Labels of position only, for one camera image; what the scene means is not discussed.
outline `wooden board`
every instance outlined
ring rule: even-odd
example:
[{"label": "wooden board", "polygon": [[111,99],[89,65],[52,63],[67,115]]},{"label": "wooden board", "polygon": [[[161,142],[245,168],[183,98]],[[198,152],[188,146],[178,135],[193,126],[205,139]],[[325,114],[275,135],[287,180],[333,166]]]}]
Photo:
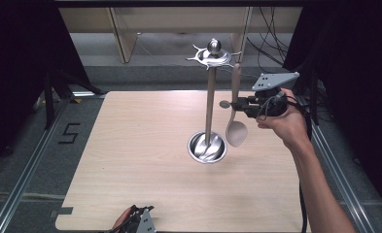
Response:
[{"label": "wooden board", "polygon": [[[242,92],[248,96],[252,92]],[[216,91],[212,130],[225,137],[229,91]],[[294,161],[271,130],[242,113],[249,135],[226,157],[201,164],[188,154],[204,131],[206,91],[110,92],[88,139],[59,216],[60,230],[106,230],[132,204],[153,205],[157,231],[298,232]]]}]

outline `printed number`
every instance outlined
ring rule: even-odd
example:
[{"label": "printed number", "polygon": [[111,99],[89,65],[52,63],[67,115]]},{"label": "printed number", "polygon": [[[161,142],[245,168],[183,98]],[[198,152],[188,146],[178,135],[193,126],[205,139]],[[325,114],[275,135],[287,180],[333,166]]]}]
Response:
[{"label": "printed number", "polygon": [[63,136],[73,136],[72,138],[72,141],[68,141],[68,142],[59,142],[60,144],[74,144],[75,143],[75,140],[76,140],[76,137],[78,137],[78,133],[68,133],[67,130],[69,130],[69,127],[70,126],[73,126],[73,125],[81,125],[80,123],[68,123],[66,125],[66,128],[64,129],[64,132],[63,132]]}]

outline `round metal base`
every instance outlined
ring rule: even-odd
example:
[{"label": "round metal base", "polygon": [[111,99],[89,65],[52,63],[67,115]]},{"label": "round metal base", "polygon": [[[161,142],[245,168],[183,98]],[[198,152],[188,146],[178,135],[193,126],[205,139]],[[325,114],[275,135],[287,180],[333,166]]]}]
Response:
[{"label": "round metal base", "polygon": [[212,132],[210,144],[205,144],[205,132],[194,134],[188,143],[188,152],[191,157],[200,163],[216,163],[226,155],[227,146],[221,135]]}]

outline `wrist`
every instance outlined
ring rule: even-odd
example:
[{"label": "wrist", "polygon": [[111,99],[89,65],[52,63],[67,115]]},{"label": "wrist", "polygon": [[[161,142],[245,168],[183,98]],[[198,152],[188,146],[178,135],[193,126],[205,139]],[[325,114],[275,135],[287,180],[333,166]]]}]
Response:
[{"label": "wrist", "polygon": [[285,146],[291,151],[293,156],[304,156],[314,151],[311,141],[305,135],[296,137],[290,141],[284,141]]}]

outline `white spoon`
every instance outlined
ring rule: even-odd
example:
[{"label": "white spoon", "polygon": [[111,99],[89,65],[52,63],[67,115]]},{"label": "white spoon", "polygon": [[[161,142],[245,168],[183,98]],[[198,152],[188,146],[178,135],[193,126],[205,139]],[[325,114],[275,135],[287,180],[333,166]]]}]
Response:
[{"label": "white spoon", "polygon": [[[241,67],[239,63],[236,63],[233,66],[232,72],[232,103],[236,103],[238,101],[240,81]],[[237,148],[242,145],[246,139],[246,136],[248,136],[248,128],[244,123],[234,120],[235,114],[236,111],[232,108],[229,123],[226,128],[226,139],[231,146]]]}]

